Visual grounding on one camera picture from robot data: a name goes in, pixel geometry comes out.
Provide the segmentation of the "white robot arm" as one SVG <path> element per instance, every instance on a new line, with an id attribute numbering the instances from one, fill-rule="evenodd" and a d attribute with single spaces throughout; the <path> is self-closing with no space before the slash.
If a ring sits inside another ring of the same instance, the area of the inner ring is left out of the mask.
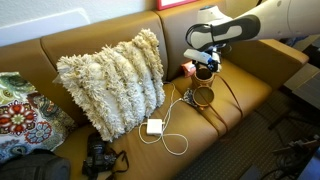
<path id="1" fill-rule="evenodd" d="M 319 34 L 319 21 L 320 0 L 267 0 L 236 18 L 223 14 L 217 6 L 205 6 L 198 10 L 197 23 L 186 32 L 191 49 L 184 56 L 217 72 L 218 47 L 244 40 Z"/>

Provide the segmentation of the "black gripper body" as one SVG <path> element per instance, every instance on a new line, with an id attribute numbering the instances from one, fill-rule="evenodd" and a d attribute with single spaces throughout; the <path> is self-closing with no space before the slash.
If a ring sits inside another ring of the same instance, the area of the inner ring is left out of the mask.
<path id="1" fill-rule="evenodd" d="M 217 52 L 201 52 L 198 63 L 205 65 L 211 72 L 219 72 L 222 68 L 220 55 Z"/>

